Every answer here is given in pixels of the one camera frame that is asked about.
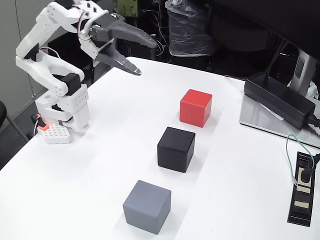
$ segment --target green cable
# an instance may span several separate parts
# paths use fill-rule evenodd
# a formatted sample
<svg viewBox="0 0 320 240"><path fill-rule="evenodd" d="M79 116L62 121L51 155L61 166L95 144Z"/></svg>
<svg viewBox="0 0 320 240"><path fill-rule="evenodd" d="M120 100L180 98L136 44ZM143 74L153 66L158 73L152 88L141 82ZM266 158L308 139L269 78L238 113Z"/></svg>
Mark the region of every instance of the green cable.
<svg viewBox="0 0 320 240"><path fill-rule="evenodd" d="M289 153L288 153L288 140L290 137L294 137L295 140L308 152L308 154L310 155L310 157L312 158L312 168L315 167L315 159L314 159L314 156L312 156L312 154L309 152L309 150L298 140L298 138L293 135L293 134L290 134L287 138L286 138L286 144L285 144L285 151L286 151L286 156L288 157L288 160L289 160L289 164L290 164L290 170L291 170L291 175L292 175L292 178L294 179L295 176L294 176L294 171L292 169L292 165L291 165L291 161L290 161L290 157L289 157Z"/></svg>

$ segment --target cube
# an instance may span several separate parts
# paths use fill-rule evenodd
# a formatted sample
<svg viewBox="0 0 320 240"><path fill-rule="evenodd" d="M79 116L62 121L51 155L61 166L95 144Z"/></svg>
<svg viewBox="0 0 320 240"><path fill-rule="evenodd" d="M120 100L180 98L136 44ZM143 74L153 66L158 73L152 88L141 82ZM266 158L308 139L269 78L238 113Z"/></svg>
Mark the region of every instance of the cube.
<svg viewBox="0 0 320 240"><path fill-rule="evenodd" d="M158 165L185 173L194 155L196 134L167 127L158 143Z"/></svg>
<svg viewBox="0 0 320 240"><path fill-rule="evenodd" d="M158 234L171 210L171 191L139 180L123 204L126 222Z"/></svg>
<svg viewBox="0 0 320 240"><path fill-rule="evenodd" d="M212 95L190 89L180 102L180 121L203 128L210 114Z"/></svg>

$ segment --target white table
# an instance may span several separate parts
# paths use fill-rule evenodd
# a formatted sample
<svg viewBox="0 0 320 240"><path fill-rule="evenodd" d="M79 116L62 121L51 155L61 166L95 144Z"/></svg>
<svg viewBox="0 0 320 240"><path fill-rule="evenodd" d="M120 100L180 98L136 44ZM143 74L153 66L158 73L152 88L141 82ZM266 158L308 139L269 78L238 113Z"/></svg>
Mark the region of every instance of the white table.
<svg viewBox="0 0 320 240"><path fill-rule="evenodd" d="M130 58L89 88L92 120L69 145L34 137L0 171L1 240L318 240L320 185L310 227L287 223L293 184L284 138L239 124L244 83ZM213 95L204 128L179 121L189 89ZM196 133L186 173L157 165L166 127ZM297 151L289 142L292 165ZM319 150L309 147L312 154ZM137 180L172 190L159 235L128 225L122 204Z"/></svg>

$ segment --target gray cube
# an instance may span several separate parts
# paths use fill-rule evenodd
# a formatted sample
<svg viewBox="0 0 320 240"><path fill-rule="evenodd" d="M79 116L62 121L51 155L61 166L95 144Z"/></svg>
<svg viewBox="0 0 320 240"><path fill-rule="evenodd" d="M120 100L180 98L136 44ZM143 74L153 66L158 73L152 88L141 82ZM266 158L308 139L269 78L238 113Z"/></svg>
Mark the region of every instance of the gray cube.
<svg viewBox="0 0 320 240"><path fill-rule="evenodd" d="M126 222L158 234L171 209L171 191L139 180L123 204Z"/></svg>

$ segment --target red cube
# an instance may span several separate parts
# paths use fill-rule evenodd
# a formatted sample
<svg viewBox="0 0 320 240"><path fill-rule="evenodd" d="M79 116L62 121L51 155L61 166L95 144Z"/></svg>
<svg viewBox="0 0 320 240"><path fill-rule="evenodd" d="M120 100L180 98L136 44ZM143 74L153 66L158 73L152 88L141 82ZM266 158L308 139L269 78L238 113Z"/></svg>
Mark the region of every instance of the red cube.
<svg viewBox="0 0 320 240"><path fill-rule="evenodd" d="M211 114L212 95L190 89L180 102L180 121L203 128Z"/></svg>

